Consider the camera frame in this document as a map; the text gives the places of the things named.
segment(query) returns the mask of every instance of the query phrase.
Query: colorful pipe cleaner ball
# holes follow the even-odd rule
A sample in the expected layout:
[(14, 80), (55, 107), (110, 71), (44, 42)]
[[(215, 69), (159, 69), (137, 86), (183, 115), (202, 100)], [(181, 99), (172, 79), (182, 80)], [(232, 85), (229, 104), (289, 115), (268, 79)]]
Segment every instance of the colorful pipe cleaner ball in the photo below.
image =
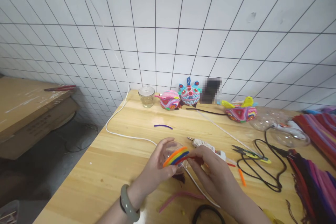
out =
[(180, 96), (174, 90), (168, 90), (159, 96), (155, 96), (160, 99), (160, 104), (167, 110), (178, 110), (180, 106)]
[(185, 160), (185, 157), (189, 154), (187, 147), (183, 146), (174, 151), (169, 158), (163, 163), (163, 167), (169, 165), (177, 165)]
[(237, 122), (247, 122), (257, 116), (257, 109), (253, 107), (253, 98), (247, 96), (244, 101), (233, 101), (231, 103), (222, 101), (227, 116)]
[(200, 83), (195, 81), (194, 85), (190, 85), (190, 77), (187, 78), (187, 86), (183, 86), (182, 84), (179, 85), (180, 92), (179, 95), (181, 96), (181, 100), (184, 104), (189, 106), (196, 106), (196, 103), (200, 99), (201, 89), (198, 88)]

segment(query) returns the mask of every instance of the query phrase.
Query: pliers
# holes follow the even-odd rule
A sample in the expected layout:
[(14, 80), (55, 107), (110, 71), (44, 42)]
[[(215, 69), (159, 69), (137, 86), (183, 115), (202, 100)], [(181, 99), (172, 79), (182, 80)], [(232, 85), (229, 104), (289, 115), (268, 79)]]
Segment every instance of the pliers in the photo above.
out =
[(74, 90), (75, 87), (76, 87), (76, 85), (52, 87), (52, 88), (49, 88), (49, 89), (44, 89), (44, 91), (67, 91), (67, 90)]

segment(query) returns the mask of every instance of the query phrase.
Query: bundle of pipe cleaners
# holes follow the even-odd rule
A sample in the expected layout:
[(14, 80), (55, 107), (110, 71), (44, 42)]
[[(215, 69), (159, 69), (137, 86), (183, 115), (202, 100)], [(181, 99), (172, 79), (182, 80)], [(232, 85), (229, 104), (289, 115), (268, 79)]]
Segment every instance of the bundle of pipe cleaners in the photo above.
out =
[(336, 179), (295, 150), (289, 152), (287, 159), (295, 171), (295, 189), (306, 210), (302, 223), (336, 223)]
[(163, 167), (169, 166), (169, 165), (177, 165), (184, 160), (187, 159), (187, 155), (189, 154), (189, 151), (187, 147), (181, 147), (180, 149), (174, 151), (169, 158), (163, 163)]
[(336, 115), (328, 113), (301, 114), (295, 116), (293, 121), (336, 167)]

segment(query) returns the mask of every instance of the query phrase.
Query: yellow pipe cleaner ear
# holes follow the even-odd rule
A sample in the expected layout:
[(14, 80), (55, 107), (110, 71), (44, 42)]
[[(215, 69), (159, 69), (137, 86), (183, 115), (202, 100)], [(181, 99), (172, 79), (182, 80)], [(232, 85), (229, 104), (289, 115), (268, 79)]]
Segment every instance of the yellow pipe cleaner ear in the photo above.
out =
[(251, 96), (247, 96), (241, 107), (252, 107), (252, 106), (253, 106), (253, 98)]
[(234, 106), (231, 103), (229, 103), (228, 101), (222, 101), (221, 105), (224, 106), (227, 109), (233, 109), (234, 108)]

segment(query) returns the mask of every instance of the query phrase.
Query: glass jar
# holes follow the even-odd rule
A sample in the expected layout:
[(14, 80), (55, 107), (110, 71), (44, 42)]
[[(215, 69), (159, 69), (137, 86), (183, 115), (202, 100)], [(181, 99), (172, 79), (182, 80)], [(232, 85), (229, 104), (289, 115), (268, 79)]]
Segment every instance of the glass jar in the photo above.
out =
[(154, 104), (155, 89), (150, 86), (144, 86), (138, 90), (142, 105), (149, 109)]
[[(179, 142), (175, 142), (175, 141), (171, 141), (166, 143), (163, 147), (162, 147), (162, 151), (161, 151), (161, 155), (159, 158), (159, 168), (162, 169), (163, 168), (163, 164), (164, 162), (178, 149), (182, 148), (183, 145), (180, 144)], [(177, 171), (176, 171), (176, 175), (182, 174), (184, 173), (184, 170), (188, 167), (189, 163), (187, 160), (184, 160), (183, 162), (179, 163), (177, 165)]]

